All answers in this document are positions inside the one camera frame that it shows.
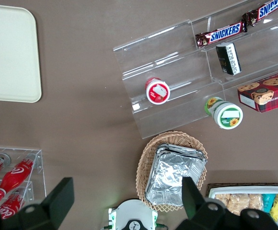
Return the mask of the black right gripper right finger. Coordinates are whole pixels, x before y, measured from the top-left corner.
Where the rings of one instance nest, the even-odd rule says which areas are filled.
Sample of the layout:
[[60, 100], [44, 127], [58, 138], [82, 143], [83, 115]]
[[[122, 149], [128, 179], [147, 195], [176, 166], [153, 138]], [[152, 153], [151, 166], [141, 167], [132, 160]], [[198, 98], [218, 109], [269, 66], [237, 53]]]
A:
[[206, 201], [190, 177], [182, 179], [182, 202], [187, 214], [177, 230], [278, 230], [265, 212], [244, 209], [235, 215], [219, 200]]

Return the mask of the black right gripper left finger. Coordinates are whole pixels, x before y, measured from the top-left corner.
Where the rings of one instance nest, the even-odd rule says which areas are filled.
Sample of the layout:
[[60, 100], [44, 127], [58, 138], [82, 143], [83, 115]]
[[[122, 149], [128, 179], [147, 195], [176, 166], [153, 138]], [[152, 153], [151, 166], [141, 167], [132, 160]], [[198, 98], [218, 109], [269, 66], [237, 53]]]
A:
[[40, 204], [25, 206], [8, 219], [0, 217], [0, 230], [57, 230], [74, 200], [73, 178], [65, 177]]

